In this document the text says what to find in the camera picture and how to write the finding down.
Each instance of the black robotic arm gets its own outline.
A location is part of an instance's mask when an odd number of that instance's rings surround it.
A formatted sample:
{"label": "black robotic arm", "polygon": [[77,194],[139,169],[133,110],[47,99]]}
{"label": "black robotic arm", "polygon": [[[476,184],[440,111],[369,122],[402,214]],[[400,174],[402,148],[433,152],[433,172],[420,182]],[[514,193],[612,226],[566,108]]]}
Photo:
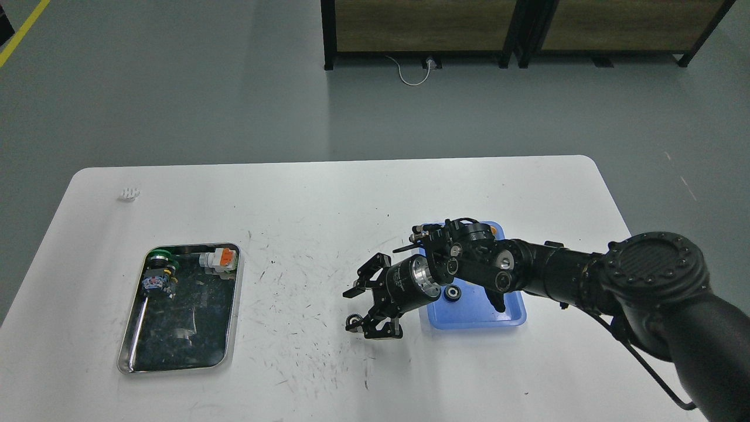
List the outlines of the black robotic arm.
{"label": "black robotic arm", "polygon": [[[606,254],[587,254],[554,242],[495,240],[491,227],[474,219],[412,229],[411,244],[394,253],[422,248],[425,254],[391,265],[379,253],[365,263],[343,295],[371,289],[375,304],[364,317],[350,315],[348,331],[369,339],[403,337],[398,319],[437,300],[440,286],[454,277],[484,287],[499,312],[505,293],[525,291],[594,317],[680,407],[696,405],[711,421],[750,420],[750,318],[713,294],[703,254],[685,237],[640,234],[610,243]],[[695,405],[681,403],[630,345],[674,362]]]}

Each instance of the concrete floor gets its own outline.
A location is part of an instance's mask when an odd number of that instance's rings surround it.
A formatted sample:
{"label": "concrete floor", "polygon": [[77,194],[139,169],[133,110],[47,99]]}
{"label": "concrete floor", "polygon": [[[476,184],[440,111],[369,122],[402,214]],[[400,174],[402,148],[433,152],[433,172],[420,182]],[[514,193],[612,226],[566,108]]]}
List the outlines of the concrete floor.
{"label": "concrete floor", "polygon": [[[16,28],[36,5],[6,3]],[[0,318],[85,167],[558,154],[594,159],[632,233],[695,241],[750,312],[748,0],[686,69],[446,59],[417,88],[388,59],[324,72],[316,1],[86,3],[53,0],[0,69]]]}

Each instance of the small black gear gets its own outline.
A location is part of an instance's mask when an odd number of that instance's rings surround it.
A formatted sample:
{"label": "small black gear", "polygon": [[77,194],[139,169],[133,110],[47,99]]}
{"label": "small black gear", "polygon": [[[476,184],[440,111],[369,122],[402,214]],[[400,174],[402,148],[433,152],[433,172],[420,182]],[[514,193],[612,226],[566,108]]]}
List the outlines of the small black gear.
{"label": "small black gear", "polygon": [[442,291],[445,300],[455,302],[461,298],[461,288],[456,285],[447,285]]}
{"label": "small black gear", "polygon": [[354,325],[355,323],[362,321],[362,315],[360,314],[351,314],[348,317],[346,317],[346,325]]}

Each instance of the blue tray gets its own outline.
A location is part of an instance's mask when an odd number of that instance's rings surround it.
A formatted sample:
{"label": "blue tray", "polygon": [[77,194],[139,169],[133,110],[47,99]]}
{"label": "blue tray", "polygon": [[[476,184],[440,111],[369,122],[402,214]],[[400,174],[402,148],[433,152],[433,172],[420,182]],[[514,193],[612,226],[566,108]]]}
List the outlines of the blue tray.
{"label": "blue tray", "polygon": [[[483,222],[497,230],[495,238],[505,239],[503,228],[496,222]],[[445,297],[427,305],[427,316],[430,324],[438,330],[458,330],[466,328],[512,327],[526,321],[524,299],[519,291],[505,295],[505,312],[500,313],[490,304],[481,286],[473,285],[461,279],[454,279],[453,284],[461,289],[461,298],[449,302]]]}

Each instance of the wooden cabinet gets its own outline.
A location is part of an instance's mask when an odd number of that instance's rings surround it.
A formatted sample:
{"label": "wooden cabinet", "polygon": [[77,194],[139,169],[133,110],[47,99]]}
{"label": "wooden cabinet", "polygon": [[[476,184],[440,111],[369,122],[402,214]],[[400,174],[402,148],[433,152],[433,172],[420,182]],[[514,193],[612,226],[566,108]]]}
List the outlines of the wooden cabinet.
{"label": "wooden cabinet", "polygon": [[525,0],[321,0],[325,68],[336,56],[492,53],[507,66]]}
{"label": "wooden cabinet", "polygon": [[675,54],[687,66],[735,0],[321,0],[325,69],[338,56]]}
{"label": "wooden cabinet", "polygon": [[523,55],[682,54],[686,66],[734,0],[535,0]]}

